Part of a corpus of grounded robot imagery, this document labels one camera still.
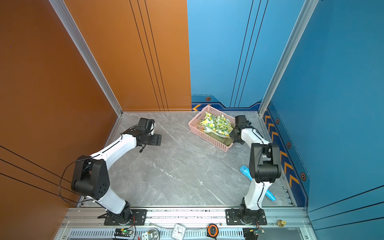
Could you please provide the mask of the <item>pink plastic basket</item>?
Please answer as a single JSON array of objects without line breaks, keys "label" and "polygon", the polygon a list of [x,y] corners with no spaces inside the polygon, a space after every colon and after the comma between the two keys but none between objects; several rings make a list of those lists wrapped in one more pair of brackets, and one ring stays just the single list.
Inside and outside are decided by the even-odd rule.
[{"label": "pink plastic basket", "polygon": [[230,132],[234,130],[235,118],[211,106],[205,106],[190,122],[190,130],[197,136],[228,152],[234,140]]}]

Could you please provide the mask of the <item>lemon print skirt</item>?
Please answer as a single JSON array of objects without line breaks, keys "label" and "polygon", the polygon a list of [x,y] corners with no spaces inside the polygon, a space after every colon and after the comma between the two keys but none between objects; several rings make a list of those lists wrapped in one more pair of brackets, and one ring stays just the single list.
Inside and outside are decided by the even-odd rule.
[{"label": "lemon print skirt", "polygon": [[204,118],[200,121],[199,126],[209,127],[218,134],[230,136],[230,132],[233,130],[231,122],[224,116],[215,116],[211,113],[206,112]]}]

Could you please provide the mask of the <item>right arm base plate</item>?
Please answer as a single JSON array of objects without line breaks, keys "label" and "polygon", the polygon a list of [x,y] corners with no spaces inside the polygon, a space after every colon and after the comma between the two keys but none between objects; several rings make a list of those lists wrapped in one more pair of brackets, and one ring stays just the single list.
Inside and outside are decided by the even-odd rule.
[{"label": "right arm base plate", "polygon": [[235,225],[252,225],[252,226],[266,226],[267,218],[263,209],[259,210],[239,210],[239,209],[226,209],[226,222],[229,226]]}]

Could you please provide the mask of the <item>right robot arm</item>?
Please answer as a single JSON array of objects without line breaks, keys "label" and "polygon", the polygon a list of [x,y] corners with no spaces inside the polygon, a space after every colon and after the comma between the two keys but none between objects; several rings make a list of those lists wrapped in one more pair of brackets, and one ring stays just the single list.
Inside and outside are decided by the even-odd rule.
[{"label": "right robot arm", "polygon": [[249,172],[251,184],[238,209],[226,210],[227,225],[265,226],[267,219],[262,208],[269,187],[281,177],[280,147],[263,138],[244,115],[235,117],[230,133],[235,143],[250,147]]}]

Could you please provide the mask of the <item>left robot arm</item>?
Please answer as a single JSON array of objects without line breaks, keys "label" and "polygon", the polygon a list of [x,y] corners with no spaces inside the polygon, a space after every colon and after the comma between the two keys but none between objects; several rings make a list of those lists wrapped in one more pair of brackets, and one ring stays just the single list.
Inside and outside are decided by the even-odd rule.
[{"label": "left robot arm", "polygon": [[90,156],[80,156],[75,162],[72,190],[102,206],[107,212],[107,219],[116,224],[128,224],[133,219],[133,213],[130,204],[110,187],[109,169],[136,147],[141,147],[142,152],[146,146],[160,146],[162,136],[154,133],[155,126],[155,120],[140,118],[137,125],[125,130],[104,149]]}]

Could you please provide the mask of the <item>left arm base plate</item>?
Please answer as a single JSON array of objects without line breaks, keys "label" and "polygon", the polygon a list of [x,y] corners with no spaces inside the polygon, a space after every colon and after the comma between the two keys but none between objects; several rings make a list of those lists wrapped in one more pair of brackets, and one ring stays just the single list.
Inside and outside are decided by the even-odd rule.
[{"label": "left arm base plate", "polygon": [[107,212],[105,214],[105,226],[143,226],[147,217],[146,209],[123,210],[120,214]]}]

